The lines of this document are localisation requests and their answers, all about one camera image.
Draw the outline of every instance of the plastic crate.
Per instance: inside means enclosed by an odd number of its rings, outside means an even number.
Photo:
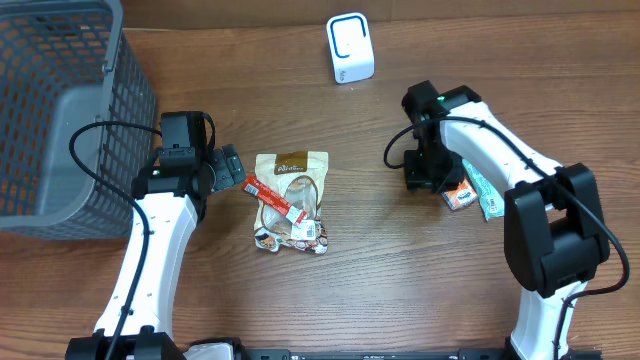
[[[0,231],[45,239],[112,238],[131,207],[73,162],[68,144],[102,120],[153,126],[156,98],[108,1],[0,1]],[[152,134],[87,131],[80,159],[130,192]]]

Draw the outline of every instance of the wood grain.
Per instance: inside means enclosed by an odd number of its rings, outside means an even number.
[[[363,13],[370,22],[575,14],[640,10],[632,0],[122,0],[125,26],[143,29],[220,29],[325,24]]]
[[[513,329],[519,286],[502,223],[477,205],[450,212],[407,193],[382,164],[408,125],[407,87],[469,85],[542,153],[596,174],[608,225],[640,265],[640,13],[380,23],[376,74],[337,86],[323,26],[130,32],[160,111],[198,109],[247,170],[265,152],[330,154],[323,207],[329,252],[257,250],[257,202],[210,197],[187,247],[174,309],[176,342],[239,336],[251,347],[452,350],[498,347]],[[392,151],[415,147],[409,137]],[[117,277],[125,240],[0,243],[0,358],[61,358],[88,336]],[[615,256],[591,288],[617,281]],[[640,356],[640,281],[580,300],[570,344],[607,359]]]

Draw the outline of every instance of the white box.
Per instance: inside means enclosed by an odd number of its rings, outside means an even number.
[[[339,84],[373,76],[373,45],[364,15],[349,13],[332,17],[327,22],[327,36]]]

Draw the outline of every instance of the brown label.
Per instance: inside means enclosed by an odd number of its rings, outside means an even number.
[[[298,151],[291,154],[277,154],[274,175],[307,171],[308,152]]]

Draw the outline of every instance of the wooden surface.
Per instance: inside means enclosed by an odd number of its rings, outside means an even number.
[[[325,24],[352,11],[370,22],[640,10],[635,0],[122,0],[125,26],[215,29]]]
[[[211,336],[298,351],[502,345],[520,288],[501,220],[407,193],[402,171],[382,164],[389,139],[409,124],[402,96],[426,79],[442,91],[470,86],[540,152],[590,167],[608,225],[640,266],[640,13],[384,23],[371,34],[374,78],[337,86],[323,26],[127,33],[160,111],[211,113],[218,143],[234,143],[248,171],[258,153],[330,154],[324,256],[257,250],[257,201],[239,189],[210,197],[178,284],[180,346]],[[415,146],[402,139],[391,160]],[[4,235],[0,358],[61,358],[69,338],[90,335],[125,244]],[[612,255],[589,286],[619,276]],[[640,356],[637,279],[579,301],[574,348]]]

